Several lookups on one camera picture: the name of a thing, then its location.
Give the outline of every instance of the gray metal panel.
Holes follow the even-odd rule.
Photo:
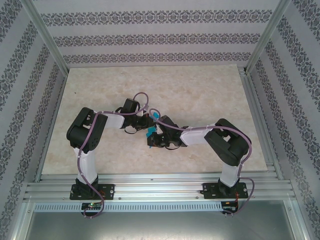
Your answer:
[[[27,240],[293,240],[282,201],[249,202],[241,214],[220,212],[33,213]]]

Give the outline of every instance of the blue object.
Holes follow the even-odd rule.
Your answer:
[[[153,113],[153,116],[154,116],[156,119],[159,119],[158,113],[154,112],[154,113]],[[146,138],[148,138],[149,136],[151,136],[152,133],[154,133],[154,132],[156,132],[156,131],[157,131],[157,128],[156,128],[155,126],[149,127],[149,128],[148,128],[148,133],[145,134],[145,135],[146,135]]]

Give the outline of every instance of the perforated metal strip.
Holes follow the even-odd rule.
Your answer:
[[[36,213],[72,213],[81,211],[81,202],[37,203]],[[209,212],[222,211],[220,201],[204,202],[106,202],[104,212]]]

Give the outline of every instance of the metal plate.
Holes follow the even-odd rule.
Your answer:
[[[100,197],[98,195],[96,195],[94,198],[92,199],[88,199],[85,198],[81,195],[76,195],[74,194],[74,192],[76,191],[76,189],[78,188],[78,186],[76,184],[73,184],[71,187],[71,191],[70,191],[70,200],[100,200]],[[98,185],[98,192],[103,192],[105,193],[105,195],[102,195],[104,197],[104,200],[113,200],[114,199],[114,195],[115,195],[115,185],[114,184],[99,184]]]
[[[251,201],[295,200],[290,180],[278,180],[274,165],[267,163],[268,171],[243,172],[242,177],[251,177],[255,187]],[[116,192],[113,202],[201,202],[206,201],[203,183],[215,183],[220,173],[157,173],[157,174],[102,174],[99,184],[114,184]],[[24,202],[61,203],[70,200],[70,189],[77,175],[42,175],[40,182],[27,185]],[[246,183],[248,193],[252,190],[249,180]]]
[[[235,199],[236,195],[231,194],[227,197],[222,195],[219,191],[219,186],[217,182],[206,182],[202,184],[203,190],[200,191],[203,194],[204,199]],[[235,188],[236,194],[238,194],[239,199],[248,198],[247,185],[244,182],[239,182]]]
[[[26,240],[50,239],[294,240],[283,201],[250,201],[233,217],[201,209],[104,212],[95,219],[85,219],[80,211],[35,212]]]
[[[79,213],[89,202],[38,202],[35,213]],[[88,212],[99,212],[89,209]],[[163,213],[163,212],[221,212],[220,201],[207,200],[202,202],[114,202],[104,203],[104,212],[108,213]]]

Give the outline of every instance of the wire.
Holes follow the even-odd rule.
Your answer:
[[[250,139],[241,131],[239,130],[236,130],[234,128],[231,128],[231,127],[227,127],[227,126],[200,126],[200,127],[192,127],[192,128],[180,128],[180,127],[176,127],[176,126],[171,126],[169,124],[166,124],[166,123],[163,123],[162,121],[160,121],[159,119],[157,119],[156,117],[153,116],[153,114],[151,113],[151,111],[155,111],[158,113],[159,117],[161,117],[161,114],[160,112],[155,109],[155,108],[150,108],[149,109],[149,116],[155,121],[157,122],[158,124],[161,124],[163,126],[166,126],[168,128],[171,128],[171,129],[175,129],[175,130],[179,130],[179,131],[187,131],[187,130],[190,130],[190,131],[195,131],[195,130],[208,130],[208,129],[222,129],[222,130],[227,130],[227,131],[230,131],[230,132],[234,132],[238,135],[240,135],[245,141],[246,143],[248,144],[249,146],[249,151],[248,151],[248,154],[245,156],[245,158],[240,162],[240,166],[239,166],[239,170],[238,170],[238,173],[237,173],[237,176],[240,177],[240,172],[242,170],[242,166],[243,164],[245,163],[245,161],[248,160],[248,158],[251,156],[251,153],[252,153],[252,145],[251,145],[251,141]]]
[[[118,108],[115,110],[115,112],[118,113],[121,109],[122,109],[122,106],[118,107]]]
[[[236,191],[235,192],[235,202],[236,202],[236,208],[239,206],[239,202],[238,202],[238,200],[239,200],[239,194],[238,194],[238,192]]]
[[[105,208],[105,201],[104,201],[104,198],[102,197],[102,195],[89,183],[89,181],[85,178],[84,176],[84,173],[82,172],[81,170],[81,167],[80,167],[80,157],[81,157],[81,153],[82,153],[82,150],[84,149],[85,145],[87,144],[88,140],[89,140],[89,137],[93,131],[93,128],[94,128],[94,125],[96,123],[96,120],[97,120],[97,117],[99,114],[115,114],[115,115],[120,115],[120,116],[130,116],[130,115],[136,115],[138,113],[140,113],[141,111],[143,111],[144,109],[148,109],[148,103],[149,103],[149,96],[145,93],[145,92],[138,92],[136,95],[134,95],[133,97],[133,100],[135,100],[135,98],[140,95],[140,94],[143,94],[146,96],[146,104],[144,105],[144,107],[142,107],[141,109],[139,109],[138,111],[136,112],[132,112],[132,113],[119,113],[119,112],[115,112],[115,111],[99,111],[95,114],[94,116],[94,119],[93,119],[93,122],[91,124],[91,127],[89,129],[89,132],[88,132],[88,135],[86,136],[82,146],[80,147],[79,149],[79,153],[78,153],[78,158],[77,158],[77,167],[78,167],[78,171],[81,175],[81,177],[83,178],[83,180],[86,182],[86,184],[96,193],[98,194],[98,196],[100,197],[101,199],[101,202],[102,202],[102,207],[100,209],[99,212],[97,212],[95,215],[93,216],[87,216],[86,215],[86,210],[87,208],[83,211],[83,215],[85,218],[95,218],[97,216],[99,216],[104,208]],[[220,129],[220,130],[227,130],[227,131],[231,131],[231,132],[234,132],[238,135],[240,135],[245,141],[246,143],[248,144],[249,146],[249,151],[248,151],[248,154],[245,156],[245,158],[240,162],[240,166],[239,166],[239,170],[238,170],[238,173],[237,173],[237,176],[240,178],[240,179],[247,179],[247,180],[250,180],[252,182],[252,190],[251,190],[251,193],[248,197],[248,199],[245,201],[245,203],[243,204],[243,206],[241,207],[241,209],[239,209],[236,213],[239,213],[240,211],[242,211],[242,209],[244,208],[244,206],[248,203],[248,201],[250,200],[253,192],[254,192],[254,189],[255,189],[255,183],[254,181],[250,178],[250,177],[240,177],[240,172],[242,170],[242,166],[244,164],[245,161],[248,160],[248,158],[250,157],[251,153],[252,153],[252,145],[251,145],[251,141],[250,139],[244,134],[242,133],[241,131],[239,130],[236,130],[236,129],[233,129],[231,127],[227,127],[227,126],[202,126],[202,127],[192,127],[192,128],[180,128],[180,127],[175,127],[175,126],[171,126],[169,124],[166,124],[166,123],[163,123],[161,122],[160,120],[158,120],[156,117],[153,116],[153,114],[151,113],[151,111],[155,111],[158,113],[158,117],[160,118],[161,117],[161,114],[160,112],[155,109],[155,108],[150,108],[149,109],[149,116],[155,121],[157,122],[158,124],[161,124],[163,126],[166,126],[168,128],[171,128],[171,129],[175,129],[175,130],[179,130],[179,131],[187,131],[187,130],[190,130],[190,131],[194,131],[194,130],[209,130],[209,129]]]
[[[228,210],[223,210],[224,212],[227,212],[227,213],[231,214],[231,216],[240,213],[240,212],[245,208],[245,206],[247,205],[247,203],[248,203],[249,200],[251,199],[252,194],[254,193],[254,190],[255,190],[255,182],[254,182],[254,180],[253,180],[251,177],[239,177],[239,178],[242,179],[242,180],[250,180],[250,181],[252,182],[252,189],[251,189],[251,192],[250,192],[248,198],[246,199],[246,201],[244,202],[244,204],[241,206],[241,208],[240,208],[238,211],[236,211],[235,213],[233,213],[233,212],[230,212],[230,211],[228,211]]]
[[[95,124],[96,124],[97,117],[98,117],[99,114],[116,114],[116,115],[121,115],[121,116],[130,116],[130,115],[136,115],[136,114],[140,113],[141,111],[143,111],[144,109],[146,109],[146,108],[148,107],[149,97],[148,97],[148,95],[147,95],[145,92],[138,92],[136,95],[134,95],[133,99],[135,99],[135,98],[136,98],[138,95],[140,95],[140,94],[143,94],[143,95],[146,96],[146,103],[145,103],[145,105],[144,105],[143,108],[139,109],[139,110],[136,111],[136,112],[132,112],[132,113],[119,113],[119,112],[114,112],[114,111],[98,111],[98,112],[95,114],[95,116],[94,116],[94,119],[93,119],[93,121],[92,121],[91,127],[90,127],[89,132],[88,132],[88,135],[86,136],[86,138],[85,138],[82,146],[81,146],[80,149],[79,149],[79,153],[78,153],[78,157],[77,157],[77,167],[78,167],[78,171],[79,171],[82,179],[85,181],[85,183],[99,196],[99,198],[101,199],[101,204],[102,204],[100,211],[97,212],[97,213],[96,213],[95,215],[93,215],[93,216],[87,216],[87,215],[86,215],[86,211],[87,211],[88,208],[84,209],[84,211],[83,211],[83,216],[84,216],[84,218],[86,218],[86,219],[96,218],[96,217],[98,217],[98,216],[103,212],[103,210],[105,209],[105,199],[104,199],[104,197],[98,192],[98,190],[96,190],[96,189],[91,185],[91,183],[86,179],[86,177],[84,176],[84,173],[83,173],[82,170],[81,170],[81,167],[80,167],[80,158],[81,158],[82,150],[83,150],[84,147],[86,146],[86,144],[87,144],[87,142],[88,142],[88,140],[89,140],[89,138],[90,138],[90,136],[91,136],[91,134],[92,134],[92,131],[93,131],[93,129],[94,129],[94,126],[95,126]]]
[[[165,149],[168,149],[168,150],[176,150],[176,149],[178,149],[178,148],[180,148],[180,146],[178,146],[178,147],[176,147],[176,148],[168,148],[167,146],[165,146]]]
[[[135,132],[128,132],[126,129],[124,129],[124,132],[125,132],[126,134],[131,134],[131,135],[133,135],[133,134],[136,134],[136,133],[138,132],[138,130],[135,130]]]

